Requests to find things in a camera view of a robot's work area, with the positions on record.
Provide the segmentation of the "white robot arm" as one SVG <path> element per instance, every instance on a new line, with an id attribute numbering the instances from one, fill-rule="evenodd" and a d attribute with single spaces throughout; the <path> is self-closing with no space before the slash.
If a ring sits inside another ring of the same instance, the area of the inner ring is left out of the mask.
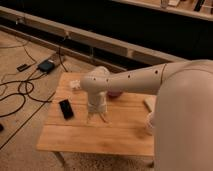
<path id="1" fill-rule="evenodd" d="M 111 74 L 85 74 L 88 110 L 106 107 L 105 91 L 151 94 L 155 171 L 213 171 L 213 60 L 165 63 Z"/>

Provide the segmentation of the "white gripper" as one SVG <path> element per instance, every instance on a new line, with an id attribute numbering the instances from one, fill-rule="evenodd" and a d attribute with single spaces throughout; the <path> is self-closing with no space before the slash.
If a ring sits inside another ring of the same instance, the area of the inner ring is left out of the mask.
<path id="1" fill-rule="evenodd" d="M 109 123 L 109 120 L 104 114 L 107 111 L 107 100 L 105 92 L 89 93 L 87 108 L 89 112 L 87 115 L 87 124 L 91 121 L 91 118 L 93 116 L 92 113 L 100 113 L 99 116 L 102 121 L 105 123 Z"/>

